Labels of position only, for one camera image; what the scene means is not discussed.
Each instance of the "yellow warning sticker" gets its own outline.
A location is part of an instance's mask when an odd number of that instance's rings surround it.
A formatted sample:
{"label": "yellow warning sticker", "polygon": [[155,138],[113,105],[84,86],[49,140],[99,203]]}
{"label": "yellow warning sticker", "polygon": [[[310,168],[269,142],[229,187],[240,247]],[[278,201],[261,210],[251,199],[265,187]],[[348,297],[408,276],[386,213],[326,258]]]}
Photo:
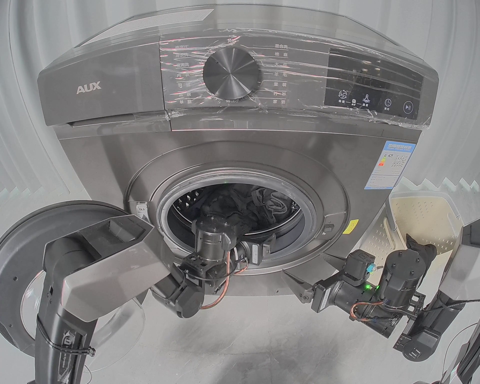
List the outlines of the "yellow warning sticker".
{"label": "yellow warning sticker", "polygon": [[359,220],[356,219],[356,220],[350,220],[350,224],[348,225],[348,227],[345,228],[345,230],[343,231],[343,234],[344,235],[348,235],[349,233],[352,233],[352,231],[355,229],[355,227],[357,226]]}

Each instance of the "front-loading washing machine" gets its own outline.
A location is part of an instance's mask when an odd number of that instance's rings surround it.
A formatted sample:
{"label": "front-loading washing machine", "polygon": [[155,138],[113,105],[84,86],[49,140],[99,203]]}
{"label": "front-loading washing machine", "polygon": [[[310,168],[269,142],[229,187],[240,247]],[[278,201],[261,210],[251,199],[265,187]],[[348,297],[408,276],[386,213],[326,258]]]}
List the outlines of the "front-loading washing machine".
{"label": "front-loading washing machine", "polygon": [[438,75],[389,38],[327,12],[207,5],[127,19],[38,77],[47,125],[93,200],[155,225],[180,261],[218,188],[273,191],[271,252],[229,294],[326,278],[372,223],[433,112]]}

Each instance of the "control dial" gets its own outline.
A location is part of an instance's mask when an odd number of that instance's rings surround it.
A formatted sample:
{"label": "control dial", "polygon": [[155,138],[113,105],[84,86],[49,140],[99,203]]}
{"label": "control dial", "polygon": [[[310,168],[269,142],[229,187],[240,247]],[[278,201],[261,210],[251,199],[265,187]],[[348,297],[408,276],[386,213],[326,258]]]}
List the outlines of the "control dial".
{"label": "control dial", "polygon": [[240,48],[225,47],[213,53],[204,65],[205,86],[215,96],[237,100],[258,89],[260,68]]}

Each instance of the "qr code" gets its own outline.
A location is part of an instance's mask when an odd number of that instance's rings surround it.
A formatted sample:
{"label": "qr code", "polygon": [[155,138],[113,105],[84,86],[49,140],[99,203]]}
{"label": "qr code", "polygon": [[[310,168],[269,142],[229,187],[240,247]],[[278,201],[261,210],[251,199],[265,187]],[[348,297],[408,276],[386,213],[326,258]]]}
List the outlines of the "qr code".
{"label": "qr code", "polygon": [[393,159],[392,168],[401,168],[408,160],[408,155],[397,155]]}

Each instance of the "plastic wrap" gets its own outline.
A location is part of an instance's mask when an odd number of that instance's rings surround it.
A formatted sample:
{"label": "plastic wrap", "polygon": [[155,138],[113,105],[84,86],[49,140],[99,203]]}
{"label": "plastic wrap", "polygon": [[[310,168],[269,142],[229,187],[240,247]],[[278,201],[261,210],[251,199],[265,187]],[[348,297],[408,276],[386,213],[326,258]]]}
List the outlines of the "plastic wrap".
{"label": "plastic wrap", "polygon": [[[418,61],[405,61],[342,40],[274,30],[226,29],[160,39],[165,108],[171,118],[196,108],[231,107],[334,115],[424,129],[430,125],[438,78]],[[235,46],[260,69],[258,90],[222,100],[205,86],[203,68],[219,49]]]}

